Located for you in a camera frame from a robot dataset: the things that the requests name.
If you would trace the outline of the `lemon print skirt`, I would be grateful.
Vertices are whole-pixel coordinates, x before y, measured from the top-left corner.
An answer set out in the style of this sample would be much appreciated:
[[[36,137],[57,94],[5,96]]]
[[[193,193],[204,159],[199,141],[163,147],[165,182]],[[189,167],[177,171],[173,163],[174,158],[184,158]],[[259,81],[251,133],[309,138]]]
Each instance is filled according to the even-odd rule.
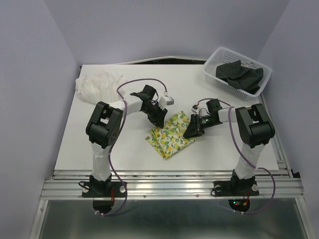
[[[184,133],[190,123],[184,111],[179,111],[164,121],[163,128],[154,127],[145,140],[164,159],[173,157],[196,141],[196,138],[186,139]]]

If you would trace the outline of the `white pleated skirt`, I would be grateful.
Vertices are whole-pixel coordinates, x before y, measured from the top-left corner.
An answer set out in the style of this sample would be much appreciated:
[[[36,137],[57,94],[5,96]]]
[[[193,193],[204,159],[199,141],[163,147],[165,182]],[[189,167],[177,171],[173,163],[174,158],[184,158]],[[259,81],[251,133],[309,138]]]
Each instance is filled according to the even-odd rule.
[[[97,104],[102,101],[113,103],[121,98],[117,93],[117,88],[127,81],[122,74],[111,74],[101,72],[79,77],[75,81],[75,91],[77,97],[90,104]]]

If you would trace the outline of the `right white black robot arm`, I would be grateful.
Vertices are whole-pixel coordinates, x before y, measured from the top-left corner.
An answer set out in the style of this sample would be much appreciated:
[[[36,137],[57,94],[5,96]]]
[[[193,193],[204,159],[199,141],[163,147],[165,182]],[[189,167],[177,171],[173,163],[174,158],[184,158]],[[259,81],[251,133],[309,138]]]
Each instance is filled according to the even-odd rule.
[[[215,197],[252,195],[258,196],[255,171],[261,152],[275,135],[275,128],[265,107],[255,104],[250,107],[223,108],[218,99],[208,98],[208,114],[200,116],[198,104],[192,107],[190,123],[183,134],[186,139],[200,137],[205,129],[228,123],[237,123],[242,147],[235,145],[240,157],[229,181],[214,181],[211,194]]]

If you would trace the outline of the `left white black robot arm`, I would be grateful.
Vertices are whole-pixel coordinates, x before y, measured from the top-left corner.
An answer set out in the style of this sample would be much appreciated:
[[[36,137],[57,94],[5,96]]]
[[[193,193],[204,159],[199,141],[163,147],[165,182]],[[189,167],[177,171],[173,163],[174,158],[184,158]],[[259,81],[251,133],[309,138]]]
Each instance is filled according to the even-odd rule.
[[[109,156],[120,135],[125,116],[143,112],[153,125],[160,128],[164,126],[166,105],[170,97],[162,97],[158,102],[154,100],[156,94],[155,88],[145,85],[141,92],[131,93],[121,101],[96,104],[86,127],[86,134],[93,150],[93,168],[89,182],[79,183],[87,193],[106,196],[112,190]]]

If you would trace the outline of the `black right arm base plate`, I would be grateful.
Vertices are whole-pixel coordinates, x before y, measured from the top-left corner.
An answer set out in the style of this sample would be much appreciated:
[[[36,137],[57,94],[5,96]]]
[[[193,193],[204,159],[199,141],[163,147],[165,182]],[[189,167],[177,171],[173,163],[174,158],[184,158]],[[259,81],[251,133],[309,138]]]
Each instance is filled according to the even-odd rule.
[[[259,196],[257,182],[253,180],[214,181],[210,194],[214,197],[230,197],[231,209],[246,213],[250,208],[250,197]]]

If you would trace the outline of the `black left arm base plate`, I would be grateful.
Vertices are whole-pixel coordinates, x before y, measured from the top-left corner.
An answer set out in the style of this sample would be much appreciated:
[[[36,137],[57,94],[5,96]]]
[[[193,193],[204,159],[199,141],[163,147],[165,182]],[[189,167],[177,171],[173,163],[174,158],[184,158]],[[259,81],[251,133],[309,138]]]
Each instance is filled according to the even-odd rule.
[[[128,192],[126,182],[107,183],[106,186],[94,187],[90,182],[80,181],[83,198],[92,198],[92,208],[96,215],[107,217],[115,216],[124,207]],[[123,203],[115,208],[115,199],[123,199]]]

